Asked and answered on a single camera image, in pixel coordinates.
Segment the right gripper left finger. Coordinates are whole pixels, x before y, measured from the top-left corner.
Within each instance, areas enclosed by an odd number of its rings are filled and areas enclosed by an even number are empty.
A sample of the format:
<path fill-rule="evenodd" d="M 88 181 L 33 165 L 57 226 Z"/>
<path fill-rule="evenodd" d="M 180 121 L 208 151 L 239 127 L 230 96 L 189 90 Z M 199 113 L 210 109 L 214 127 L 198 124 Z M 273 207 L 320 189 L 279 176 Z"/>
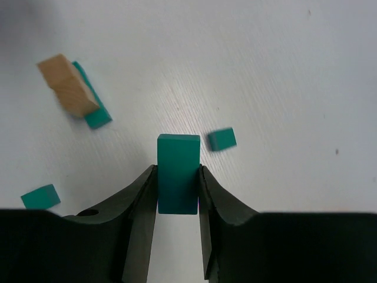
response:
<path fill-rule="evenodd" d="M 1 210 L 2 282 L 146 282 L 157 168 L 77 215 Z"/>

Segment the tan rectangular wood block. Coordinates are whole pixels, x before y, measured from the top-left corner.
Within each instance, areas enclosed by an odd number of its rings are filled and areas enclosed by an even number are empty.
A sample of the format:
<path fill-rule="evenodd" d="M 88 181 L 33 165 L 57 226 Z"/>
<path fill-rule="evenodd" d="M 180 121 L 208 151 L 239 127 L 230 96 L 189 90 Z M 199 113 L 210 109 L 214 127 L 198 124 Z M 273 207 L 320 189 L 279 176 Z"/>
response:
<path fill-rule="evenodd" d="M 37 67 L 50 88 L 78 76 L 77 69 L 63 54 L 38 62 Z"/>

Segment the teal triangular wood block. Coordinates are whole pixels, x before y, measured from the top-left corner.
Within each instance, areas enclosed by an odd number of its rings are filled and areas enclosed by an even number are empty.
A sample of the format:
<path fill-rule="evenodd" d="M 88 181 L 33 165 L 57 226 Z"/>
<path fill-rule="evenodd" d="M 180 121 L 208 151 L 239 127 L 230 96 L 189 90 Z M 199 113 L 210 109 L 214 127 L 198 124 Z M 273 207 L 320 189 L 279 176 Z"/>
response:
<path fill-rule="evenodd" d="M 39 187 L 21 196 L 27 209 L 50 209 L 61 203 L 53 184 Z"/>

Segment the teal rectangular wood block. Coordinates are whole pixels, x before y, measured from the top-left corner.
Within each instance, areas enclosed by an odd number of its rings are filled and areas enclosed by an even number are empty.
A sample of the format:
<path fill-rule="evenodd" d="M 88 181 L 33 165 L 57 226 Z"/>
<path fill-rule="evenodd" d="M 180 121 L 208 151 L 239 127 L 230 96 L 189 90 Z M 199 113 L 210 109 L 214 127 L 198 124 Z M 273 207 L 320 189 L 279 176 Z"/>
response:
<path fill-rule="evenodd" d="M 157 138 L 158 212 L 165 215 L 198 213 L 197 178 L 200 136 L 160 134 Z"/>

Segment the teal cube wood block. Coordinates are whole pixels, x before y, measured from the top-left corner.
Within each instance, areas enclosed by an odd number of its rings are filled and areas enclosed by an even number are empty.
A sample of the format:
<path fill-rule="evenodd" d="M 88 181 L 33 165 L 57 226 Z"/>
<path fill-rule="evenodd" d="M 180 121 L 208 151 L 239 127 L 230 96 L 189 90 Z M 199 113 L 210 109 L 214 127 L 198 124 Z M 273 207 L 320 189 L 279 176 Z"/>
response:
<path fill-rule="evenodd" d="M 218 129 L 207 135 L 210 149 L 213 152 L 227 150 L 237 146 L 234 130 L 232 127 Z"/>

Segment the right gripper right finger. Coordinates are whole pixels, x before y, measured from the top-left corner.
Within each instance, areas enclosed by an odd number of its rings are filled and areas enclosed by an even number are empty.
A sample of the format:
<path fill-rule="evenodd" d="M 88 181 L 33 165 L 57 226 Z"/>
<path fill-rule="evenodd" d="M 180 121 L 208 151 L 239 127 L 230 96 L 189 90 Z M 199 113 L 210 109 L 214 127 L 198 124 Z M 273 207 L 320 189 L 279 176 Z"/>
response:
<path fill-rule="evenodd" d="M 198 172 L 209 282 L 375 282 L 374 213 L 257 212 Z"/>

